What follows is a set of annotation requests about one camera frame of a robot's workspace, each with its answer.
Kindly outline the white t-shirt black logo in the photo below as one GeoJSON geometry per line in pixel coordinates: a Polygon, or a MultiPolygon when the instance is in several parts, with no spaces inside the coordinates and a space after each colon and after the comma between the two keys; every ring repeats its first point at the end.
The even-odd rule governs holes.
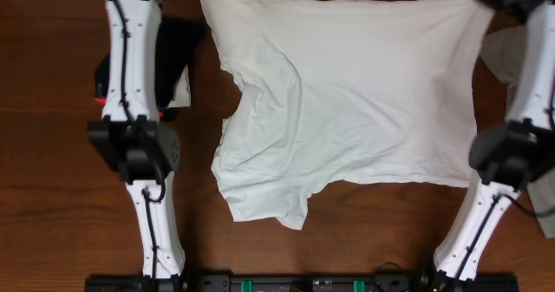
{"type": "Polygon", "coordinates": [[[477,0],[200,0],[241,91],[212,162],[237,222],[299,230],[327,184],[466,187],[477,0]]]}

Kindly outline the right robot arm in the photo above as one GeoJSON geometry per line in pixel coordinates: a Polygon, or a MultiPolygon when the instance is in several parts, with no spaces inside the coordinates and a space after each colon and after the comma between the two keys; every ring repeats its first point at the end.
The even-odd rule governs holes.
{"type": "Polygon", "coordinates": [[[421,279],[427,291],[465,289],[506,210],[554,167],[554,0],[480,1],[526,26],[524,63],[505,122],[473,140],[473,178],[429,278],[421,279]]]}

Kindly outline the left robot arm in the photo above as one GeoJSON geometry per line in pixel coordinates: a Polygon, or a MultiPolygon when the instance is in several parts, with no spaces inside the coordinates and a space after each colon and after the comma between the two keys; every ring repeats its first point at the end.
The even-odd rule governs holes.
{"type": "Polygon", "coordinates": [[[88,138],[134,202],[143,245],[142,280],[177,282],[185,266],[173,209],[178,134],[164,125],[191,104],[189,66],[205,28],[163,14],[162,0],[105,0],[108,82],[88,138]]]}

